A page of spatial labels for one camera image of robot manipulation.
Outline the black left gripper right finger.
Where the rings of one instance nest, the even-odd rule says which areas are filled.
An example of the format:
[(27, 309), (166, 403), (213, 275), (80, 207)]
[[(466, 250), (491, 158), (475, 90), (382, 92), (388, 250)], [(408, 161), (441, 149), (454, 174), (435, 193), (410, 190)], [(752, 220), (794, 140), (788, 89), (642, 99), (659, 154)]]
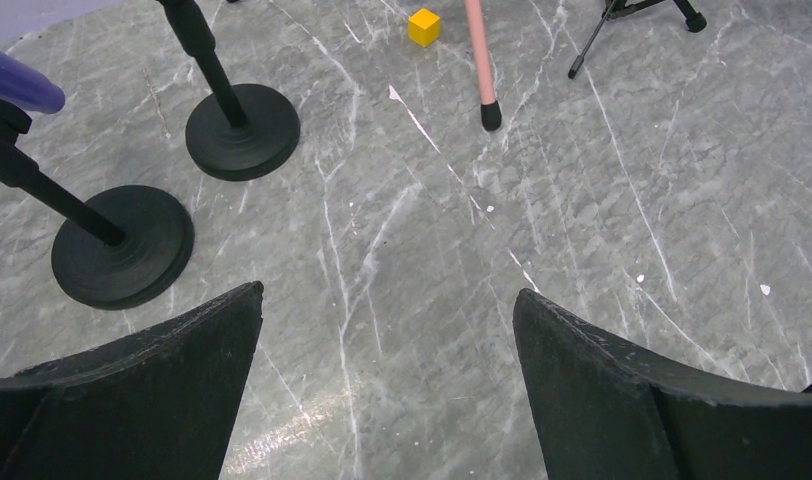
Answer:
[(812, 384), (690, 367), (530, 289), (513, 330), (551, 479), (812, 479)]

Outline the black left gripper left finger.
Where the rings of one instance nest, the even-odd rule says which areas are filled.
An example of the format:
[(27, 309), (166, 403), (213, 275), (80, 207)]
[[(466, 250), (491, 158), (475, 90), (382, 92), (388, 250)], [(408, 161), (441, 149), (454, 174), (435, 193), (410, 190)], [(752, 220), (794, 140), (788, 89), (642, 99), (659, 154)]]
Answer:
[(0, 378), (0, 479), (215, 479), (262, 327), (242, 284), (105, 345)]

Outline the black round-base mic stand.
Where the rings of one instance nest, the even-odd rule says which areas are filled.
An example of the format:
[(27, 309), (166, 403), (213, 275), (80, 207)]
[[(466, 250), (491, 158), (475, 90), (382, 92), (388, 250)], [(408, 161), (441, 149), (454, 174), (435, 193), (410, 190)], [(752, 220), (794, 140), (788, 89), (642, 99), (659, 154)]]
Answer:
[(260, 84), (230, 83), (201, 9), (191, 0), (161, 0), (183, 50), (200, 68), (211, 94), (192, 111), (186, 148), (204, 173), (225, 181), (261, 178), (294, 153), (301, 123), (292, 102)]
[(164, 190), (124, 185), (83, 202), (16, 146), (30, 117), (0, 100), (0, 182), (65, 219), (51, 252), (55, 280), (75, 301), (101, 310), (142, 305), (183, 272), (195, 232), (186, 208)]

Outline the purple toy microphone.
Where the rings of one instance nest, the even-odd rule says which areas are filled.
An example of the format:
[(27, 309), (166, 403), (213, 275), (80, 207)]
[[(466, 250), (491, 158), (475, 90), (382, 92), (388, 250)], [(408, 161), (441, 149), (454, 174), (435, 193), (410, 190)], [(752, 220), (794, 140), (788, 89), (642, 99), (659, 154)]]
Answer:
[(44, 74), (1, 51), (0, 99), (43, 114), (61, 111), (66, 102), (63, 90)]

